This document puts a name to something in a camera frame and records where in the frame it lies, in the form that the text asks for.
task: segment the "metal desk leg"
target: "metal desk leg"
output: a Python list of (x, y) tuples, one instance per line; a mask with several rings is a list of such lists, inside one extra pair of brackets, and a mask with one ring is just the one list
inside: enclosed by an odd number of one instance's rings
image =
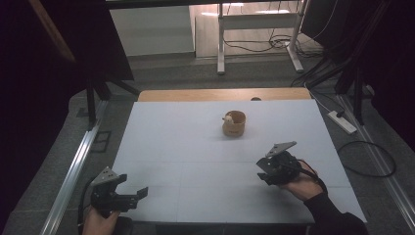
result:
[(219, 4), (219, 45), (217, 50), (217, 74), (225, 74), (225, 42), (223, 41), (223, 34), (225, 28), (223, 26), (223, 5)]
[(291, 40), (289, 43), (286, 43), (287, 46), (287, 52), (290, 55), (291, 61), (293, 62), (294, 67), (296, 68), (296, 72), (304, 72), (304, 68), (301, 65), (301, 62), (299, 60), (299, 57), (296, 53), (296, 42), (297, 37), (299, 36), (299, 31), (302, 23), (302, 18), (304, 17), (304, 11), (305, 6), (307, 5), (307, 0), (304, 0), (302, 3), (302, 7), (299, 10), (299, 13), (297, 15), (296, 24), (293, 28), (293, 35), (291, 37)]

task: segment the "white power strip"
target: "white power strip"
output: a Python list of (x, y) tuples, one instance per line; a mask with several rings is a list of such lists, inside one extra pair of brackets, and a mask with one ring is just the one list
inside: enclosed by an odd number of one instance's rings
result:
[(348, 122), (343, 117), (337, 117), (337, 112), (332, 111), (327, 115), (332, 121), (339, 125), (345, 132), (348, 134), (356, 132), (356, 127), (354, 127), (350, 122)]

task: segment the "white wall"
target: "white wall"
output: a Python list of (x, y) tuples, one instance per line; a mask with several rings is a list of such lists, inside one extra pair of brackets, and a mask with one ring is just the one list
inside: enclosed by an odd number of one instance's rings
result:
[(127, 56), (194, 52), (189, 7), (111, 10)]

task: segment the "small container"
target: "small container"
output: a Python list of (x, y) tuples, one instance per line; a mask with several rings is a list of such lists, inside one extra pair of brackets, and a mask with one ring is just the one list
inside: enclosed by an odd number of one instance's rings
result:
[(244, 134), (247, 117), (241, 111), (229, 111), (223, 118), (223, 133), (231, 137), (239, 137)]

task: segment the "human hand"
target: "human hand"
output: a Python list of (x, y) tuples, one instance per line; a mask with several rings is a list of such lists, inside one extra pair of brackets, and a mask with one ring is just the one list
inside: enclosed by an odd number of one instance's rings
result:
[(108, 218), (104, 218), (95, 208), (90, 207), (83, 225), (82, 235), (113, 234), (119, 214), (120, 211), (113, 211)]
[[(303, 161), (300, 161), (300, 164), (303, 169), (308, 170), (311, 173), (314, 171)], [(296, 179), (292, 180), (288, 184), (279, 185), (279, 187), (287, 189), (294, 196), (296, 196), (296, 198), (302, 201), (306, 201), (323, 192), (323, 189), (317, 181), (304, 173), (300, 173)]]

